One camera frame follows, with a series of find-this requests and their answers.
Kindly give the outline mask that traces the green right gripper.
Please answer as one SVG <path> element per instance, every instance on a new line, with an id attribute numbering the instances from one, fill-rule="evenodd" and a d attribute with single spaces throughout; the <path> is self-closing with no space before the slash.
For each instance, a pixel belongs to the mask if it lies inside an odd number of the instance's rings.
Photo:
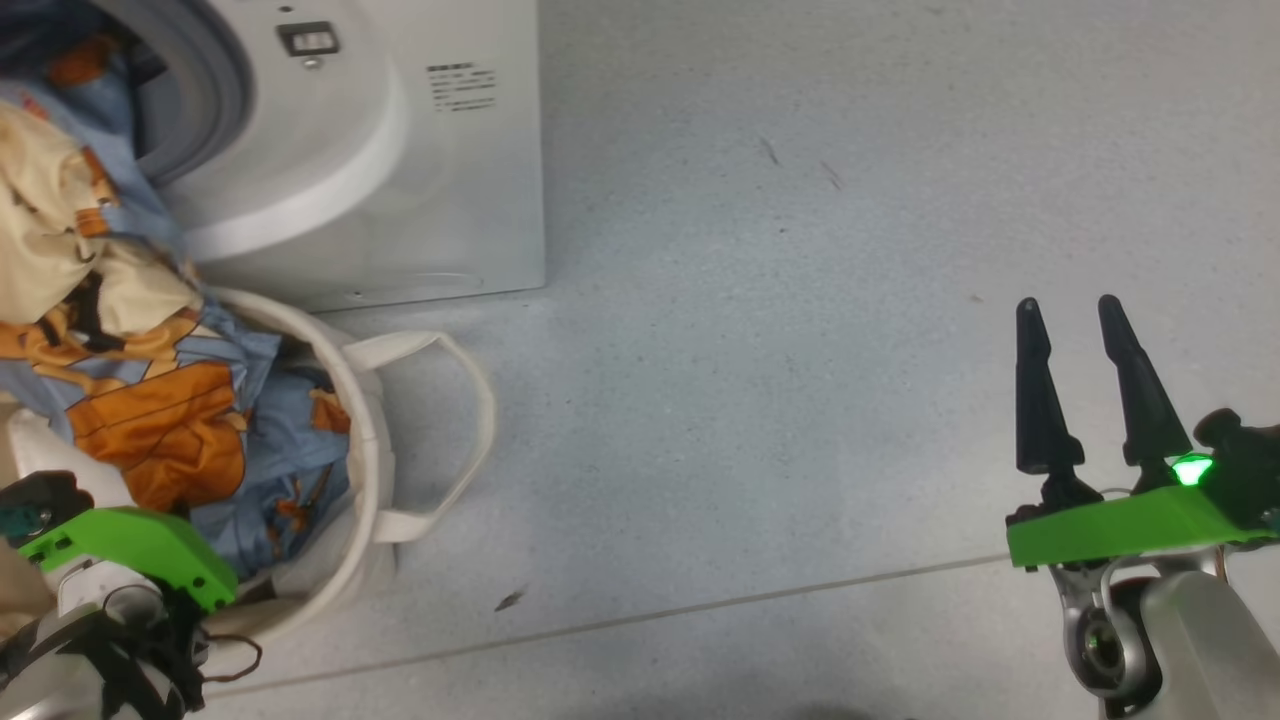
<path id="1" fill-rule="evenodd" d="M 1126 465 L 1137 468 L 1189 454 L 1185 428 L 1120 299 L 1103 295 L 1097 309 L 1103 348 L 1117 373 Z M 1016 342 L 1016 468 L 1033 477 L 1073 474 L 1085 455 L 1080 441 L 1068 430 L 1050 369 L 1050 334 L 1033 297 L 1018 305 Z M 1012 565 L 1053 566 L 1277 539 L 1270 527 L 1245 529 L 1233 523 L 1207 496 L 1211 477 L 1222 470 L 1219 460 L 1185 455 L 1172 464 L 1172 470 L 1171 487 L 1012 524 L 1007 529 Z"/>

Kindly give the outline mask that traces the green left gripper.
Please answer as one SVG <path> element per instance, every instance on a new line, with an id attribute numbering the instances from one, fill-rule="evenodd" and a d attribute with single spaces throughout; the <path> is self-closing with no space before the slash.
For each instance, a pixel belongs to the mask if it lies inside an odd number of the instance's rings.
<path id="1" fill-rule="evenodd" d="M 79 556 L 114 562 L 186 591 L 205 611 L 236 602 L 236 570 L 184 519 L 137 507 L 91 509 L 24 539 L 18 552 L 52 574 Z"/>

